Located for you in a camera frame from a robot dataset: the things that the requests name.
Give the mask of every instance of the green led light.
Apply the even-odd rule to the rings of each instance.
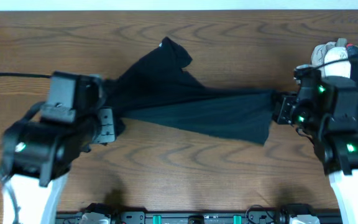
[[[26,145],[24,144],[24,142],[20,142],[19,144],[16,145],[15,147],[15,152],[21,152],[25,149]]]
[[[320,86],[318,87],[318,91],[319,91],[320,93],[322,93],[322,92],[326,91],[326,89],[325,89],[322,85],[320,85]]]
[[[346,144],[346,147],[349,152],[354,152],[356,150],[352,144]]]

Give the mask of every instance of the white object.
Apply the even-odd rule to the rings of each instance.
[[[346,39],[340,38],[338,42],[328,42],[321,44],[314,48],[311,54],[311,64],[319,66],[324,63],[333,62],[335,60],[348,58],[347,50],[344,42]],[[320,68],[321,76],[341,76],[345,78],[351,77],[351,63],[350,62],[337,62]]]
[[[358,9],[343,0],[0,0],[0,11]]]
[[[60,195],[67,181],[68,174],[52,180],[48,187],[40,187],[39,179],[15,174],[8,181],[15,193],[19,207],[19,223],[22,224],[54,224],[56,209]],[[5,189],[3,224],[12,224],[14,209],[12,200]]]
[[[96,212],[85,213],[80,221],[80,224],[110,224],[110,223],[111,223],[110,218]]]
[[[329,183],[338,200],[343,224],[358,224],[358,169],[352,175],[334,172],[329,175]]]
[[[311,215],[297,215],[290,219],[290,224],[320,224],[320,220],[317,217]]]
[[[333,62],[335,60],[346,59],[347,50],[345,47],[334,47],[328,50],[324,63]],[[351,78],[351,63],[350,62],[338,62],[327,65],[324,67],[325,76],[342,76],[345,78]]]

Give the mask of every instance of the wire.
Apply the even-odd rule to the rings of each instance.
[[[256,223],[254,223],[252,220],[250,220],[250,219],[248,218],[248,211],[249,211],[251,208],[254,208],[254,207],[260,207],[260,208],[262,208],[263,211],[266,212],[267,216],[273,220],[273,221],[270,222],[270,223],[274,223],[274,220],[275,220],[274,217],[271,216],[271,214],[269,214],[269,213],[267,212],[267,210],[265,209],[265,207],[263,207],[263,206],[261,206],[261,205],[251,205],[251,206],[247,209],[247,211],[246,211],[246,218],[248,219],[248,222],[250,222],[251,224],[256,224]]]
[[[0,77],[51,78],[50,75],[0,72]]]
[[[31,108],[26,112],[26,114],[21,119],[22,121],[30,121],[37,113],[41,110],[42,105],[44,105],[45,102],[41,101],[38,103],[35,103],[31,106]]]
[[[309,137],[309,136],[307,136],[307,135],[305,135],[305,134],[300,133],[300,131],[302,131],[303,133],[305,133],[302,128],[297,127],[297,128],[295,129],[295,131],[296,131],[296,133],[298,133],[299,136],[308,138],[309,141],[310,141],[312,144],[314,144],[314,143],[313,143],[313,139],[312,139],[311,137]]]
[[[13,224],[18,224],[19,223],[19,207],[17,206],[16,196],[13,191],[12,185],[8,182],[6,177],[1,174],[1,172],[0,172],[0,183],[2,185],[2,189],[6,190],[6,192],[8,193],[8,195],[12,201],[13,211],[14,211],[14,215],[15,215]]]
[[[338,63],[338,62],[358,62],[358,58],[344,58],[344,59],[340,59],[340,60],[335,60],[335,61],[332,61],[332,62],[324,63],[324,64],[319,65],[317,67],[312,67],[311,70],[317,70],[317,69],[323,68],[323,67],[325,67],[327,65]]]

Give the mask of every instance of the wooden table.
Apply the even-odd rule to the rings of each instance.
[[[0,72],[117,78],[165,36],[189,51],[187,69],[206,86],[294,90],[292,71],[316,45],[338,37],[358,44],[358,11],[0,12]],[[43,79],[0,78],[0,136],[48,88]],[[125,123],[114,144],[74,161],[60,211],[91,202],[147,210],[337,208],[312,145],[289,126],[273,124],[261,147]]]

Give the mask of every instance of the metal bracket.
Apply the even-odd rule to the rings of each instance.
[[[116,133],[114,131],[114,118],[112,116],[112,109],[101,108],[98,111],[98,118],[101,121],[101,132],[93,143],[107,144],[115,141]]]
[[[144,212],[124,212],[120,216],[121,223],[145,224]]]
[[[278,97],[273,113],[273,120],[277,124],[292,124],[291,112],[296,105],[296,95],[288,93]]]
[[[73,106],[77,78],[77,75],[69,73],[53,73],[48,100],[41,107],[43,118],[64,123],[74,122],[76,111]]]

